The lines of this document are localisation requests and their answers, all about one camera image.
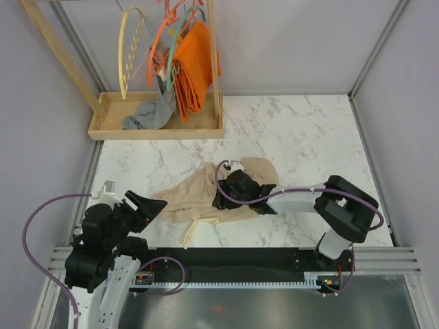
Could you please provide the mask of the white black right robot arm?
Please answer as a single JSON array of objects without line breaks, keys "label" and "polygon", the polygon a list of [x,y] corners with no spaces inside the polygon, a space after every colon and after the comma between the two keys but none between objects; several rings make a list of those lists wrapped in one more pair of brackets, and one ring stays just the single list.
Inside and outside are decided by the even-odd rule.
[{"label": "white black right robot arm", "polygon": [[363,243],[369,231],[384,222],[376,199],[338,175],[315,186],[287,188],[258,184],[241,169],[222,180],[215,173],[214,179],[217,192],[213,206],[219,210],[248,206],[258,215],[288,212],[320,215],[330,227],[313,252],[314,264],[321,270],[330,270],[348,247]]}]

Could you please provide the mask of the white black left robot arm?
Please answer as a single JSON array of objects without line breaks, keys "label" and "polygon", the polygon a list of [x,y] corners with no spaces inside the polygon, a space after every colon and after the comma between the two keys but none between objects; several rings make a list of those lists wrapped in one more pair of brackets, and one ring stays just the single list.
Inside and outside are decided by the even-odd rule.
[{"label": "white black left robot arm", "polygon": [[70,328],[117,328],[130,285],[150,262],[142,232],[166,207],[164,200],[127,191],[102,192],[82,221],[67,257],[65,284],[74,297]]}]

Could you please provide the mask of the beige trousers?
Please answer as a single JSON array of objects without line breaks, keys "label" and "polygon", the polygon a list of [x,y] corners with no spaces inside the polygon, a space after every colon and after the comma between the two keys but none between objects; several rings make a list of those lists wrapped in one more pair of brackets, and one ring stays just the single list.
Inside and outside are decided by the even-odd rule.
[{"label": "beige trousers", "polygon": [[[254,181],[262,184],[278,184],[278,175],[272,163],[265,158],[241,158],[240,163]],[[189,222],[190,226],[180,242],[184,249],[192,244],[192,237],[200,223],[216,226],[220,223],[257,218],[258,214],[249,206],[239,206],[232,210],[219,210],[212,206],[217,192],[215,169],[217,165],[208,162],[201,169],[173,188],[158,192],[153,199],[165,200],[167,206],[158,218],[171,223]]]}]

